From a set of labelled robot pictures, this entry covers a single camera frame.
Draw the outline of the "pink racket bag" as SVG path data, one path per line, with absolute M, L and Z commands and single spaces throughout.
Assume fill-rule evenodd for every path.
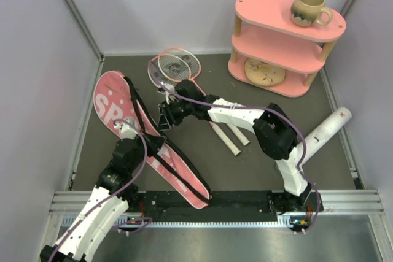
M 156 155 L 147 158 L 149 164 L 192 207 L 203 209 L 211 200 L 211 189 L 189 158 L 164 132 L 157 130 L 139 93 L 131 80 L 119 71 L 102 74 L 93 92 L 93 105 L 101 122 L 119 138 L 128 138 L 134 130 L 163 138 Z

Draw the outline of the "white shuttlecock tube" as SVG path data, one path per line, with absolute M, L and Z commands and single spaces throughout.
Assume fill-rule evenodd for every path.
M 332 112 L 319 126 L 305 137 L 306 154 L 300 163 L 302 167 L 352 118 L 352 113 L 345 107 Z

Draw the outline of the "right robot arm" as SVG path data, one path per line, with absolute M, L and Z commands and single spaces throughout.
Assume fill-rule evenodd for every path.
M 203 94 L 189 80 L 176 86 L 159 82 L 166 95 L 159 105 L 160 131 L 169 130 L 188 116 L 210 123 L 225 123 L 255 134 L 262 152 L 276 160 L 284 181 L 287 204 L 301 210 L 309 203 L 312 185 L 300 167 L 306 156 L 306 141 L 298 128 L 276 104 L 250 107 L 228 102 L 218 96 Z

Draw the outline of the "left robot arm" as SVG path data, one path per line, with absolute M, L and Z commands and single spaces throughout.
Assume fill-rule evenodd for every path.
M 99 245 L 124 212 L 139 205 L 133 184 L 147 157 L 157 155 L 166 138 L 145 134 L 117 141 L 112 158 L 68 230 L 40 252 L 41 261 L 91 261 Z

